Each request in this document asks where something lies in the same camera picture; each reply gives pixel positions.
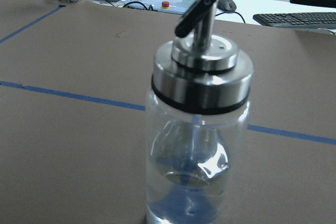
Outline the glass sauce bottle steel cap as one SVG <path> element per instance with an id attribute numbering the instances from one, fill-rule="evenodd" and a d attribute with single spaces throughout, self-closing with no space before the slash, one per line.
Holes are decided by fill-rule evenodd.
<path id="1" fill-rule="evenodd" d="M 254 65 L 213 34 L 217 0 L 196 0 L 154 55 L 146 96 L 146 220 L 216 223 L 246 132 Z"/>

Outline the teach pendant with red button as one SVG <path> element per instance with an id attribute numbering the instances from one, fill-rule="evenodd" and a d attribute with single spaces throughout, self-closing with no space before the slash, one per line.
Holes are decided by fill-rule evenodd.
<path id="1" fill-rule="evenodd" d="M 126 0 L 124 7 L 182 15 L 195 1 L 196 0 Z"/>

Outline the black computer mouse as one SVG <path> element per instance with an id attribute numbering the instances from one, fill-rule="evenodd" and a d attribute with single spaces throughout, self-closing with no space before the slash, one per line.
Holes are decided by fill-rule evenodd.
<path id="1" fill-rule="evenodd" d="M 217 8 L 223 12 L 234 12 L 237 6 L 233 0 L 218 0 Z"/>

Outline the black computer keyboard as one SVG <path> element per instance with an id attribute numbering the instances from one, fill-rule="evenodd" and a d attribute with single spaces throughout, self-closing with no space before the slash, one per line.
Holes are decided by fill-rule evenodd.
<path id="1" fill-rule="evenodd" d="M 335 12 L 254 14 L 253 19 L 270 27 L 335 29 Z"/>

